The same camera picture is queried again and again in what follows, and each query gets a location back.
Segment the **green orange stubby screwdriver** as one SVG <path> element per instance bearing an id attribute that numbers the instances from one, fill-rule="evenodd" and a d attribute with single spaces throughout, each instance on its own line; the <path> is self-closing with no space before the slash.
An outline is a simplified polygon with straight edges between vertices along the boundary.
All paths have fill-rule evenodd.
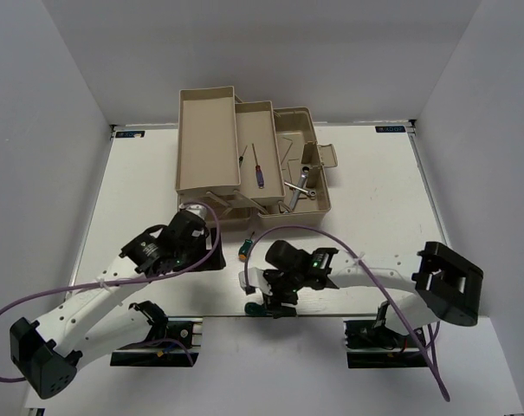
<path id="1" fill-rule="evenodd" d="M 241 262 L 245 262 L 247 257 L 248 257 L 248 254 L 249 254 L 249 251 L 253 245 L 253 237 L 254 237 L 255 233 L 252 231 L 249 235 L 249 237 L 247 237 L 243 244 L 241 245 L 241 247 L 239 248 L 238 250 L 238 259 L 241 261 Z"/>

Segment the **large silver ratchet wrench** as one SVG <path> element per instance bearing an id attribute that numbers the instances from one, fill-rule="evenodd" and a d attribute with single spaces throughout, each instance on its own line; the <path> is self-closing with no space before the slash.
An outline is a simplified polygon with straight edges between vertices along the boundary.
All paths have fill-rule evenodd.
<path id="1" fill-rule="evenodd" d="M 300 198 L 300 195 L 307 196 L 309 198 L 313 198 L 315 193 L 313 190 L 308 190 L 306 188 L 307 178 L 309 174 L 310 168 L 307 166 L 303 166 L 301 168 L 301 175 L 296 185 L 293 185 L 291 189 L 293 190 L 293 194 L 290 200 L 289 207 L 292 211 L 294 211 L 294 208 L 296 207 L 298 200 Z"/>

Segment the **beige plastic toolbox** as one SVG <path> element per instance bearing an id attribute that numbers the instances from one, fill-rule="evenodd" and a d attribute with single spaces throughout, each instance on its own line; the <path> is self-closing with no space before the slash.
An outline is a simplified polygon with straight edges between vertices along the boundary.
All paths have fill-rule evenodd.
<path id="1" fill-rule="evenodd" d="M 256 183 L 255 145 L 265 186 Z M 238 160 L 244 147 L 242 167 Z M 331 211 L 326 170 L 338 165 L 335 149 L 316 137 L 306 107 L 276 108 L 271 101 L 242 101 L 232 86 L 183 89 L 178 99 L 178 202 L 200 200 L 213 208 L 224 229 L 257 224 L 317 225 Z M 310 168 L 306 188 L 289 207 L 301 168 Z"/>

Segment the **thin black precision screwdriver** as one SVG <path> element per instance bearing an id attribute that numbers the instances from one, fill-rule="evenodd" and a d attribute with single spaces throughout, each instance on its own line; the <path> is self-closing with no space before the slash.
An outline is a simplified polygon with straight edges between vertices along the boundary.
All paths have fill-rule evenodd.
<path id="1" fill-rule="evenodd" d="M 239 160 L 238 160 L 239 168 L 242 167 L 242 165 L 243 165 L 245 153 L 248 151 L 248 147 L 249 147 L 248 145 L 246 147 L 244 147 L 241 155 L 239 156 Z"/>

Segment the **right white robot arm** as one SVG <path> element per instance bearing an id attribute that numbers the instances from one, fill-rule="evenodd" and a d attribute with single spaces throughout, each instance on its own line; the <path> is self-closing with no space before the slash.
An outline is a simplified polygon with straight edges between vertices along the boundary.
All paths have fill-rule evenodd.
<path id="1" fill-rule="evenodd" d="M 295 315 L 301 289 L 374 287 L 385 300 L 369 331 L 385 345 L 396 345 L 416 328 L 438 321 L 460 327 L 478 322 L 482 269 L 439 242 L 426 243 L 414 257 L 363 260 L 346 250 L 307 252 L 278 240 L 265 260 L 267 269 L 252 267 L 238 275 L 245 293 L 262 293 L 262 304 L 245 309 L 250 315 Z"/>

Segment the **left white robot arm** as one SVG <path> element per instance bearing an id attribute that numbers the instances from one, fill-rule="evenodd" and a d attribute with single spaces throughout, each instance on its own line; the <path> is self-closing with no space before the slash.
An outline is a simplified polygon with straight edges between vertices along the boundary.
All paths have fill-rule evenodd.
<path id="1" fill-rule="evenodd" d="M 167 336 L 167 315 L 152 302 L 129 302 L 132 294 L 165 278 L 200 271 L 221 241 L 215 210 L 186 203 L 167 225 L 147 228 L 125 244 L 91 282 L 34 320 L 10 327 L 10 358 L 42 400 L 55 397 L 86 365 L 130 344 L 157 346 Z"/>

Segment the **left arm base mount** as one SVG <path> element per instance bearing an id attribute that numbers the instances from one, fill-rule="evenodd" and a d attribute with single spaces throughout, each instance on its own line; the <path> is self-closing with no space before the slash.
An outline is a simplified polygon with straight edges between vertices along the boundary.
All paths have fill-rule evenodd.
<path id="1" fill-rule="evenodd" d="M 137 347 L 111 354 L 111 367 L 193 367 L 200 353 L 202 318 L 177 318 L 167 322 L 158 335 L 148 335 Z"/>

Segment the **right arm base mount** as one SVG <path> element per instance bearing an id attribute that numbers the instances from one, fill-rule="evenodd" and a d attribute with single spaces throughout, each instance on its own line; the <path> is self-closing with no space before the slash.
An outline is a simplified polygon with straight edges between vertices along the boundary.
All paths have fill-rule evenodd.
<path id="1" fill-rule="evenodd" d="M 346 320 L 346 359 L 349 369 L 400 369 L 427 367 L 409 335 L 373 327 L 371 320 Z"/>

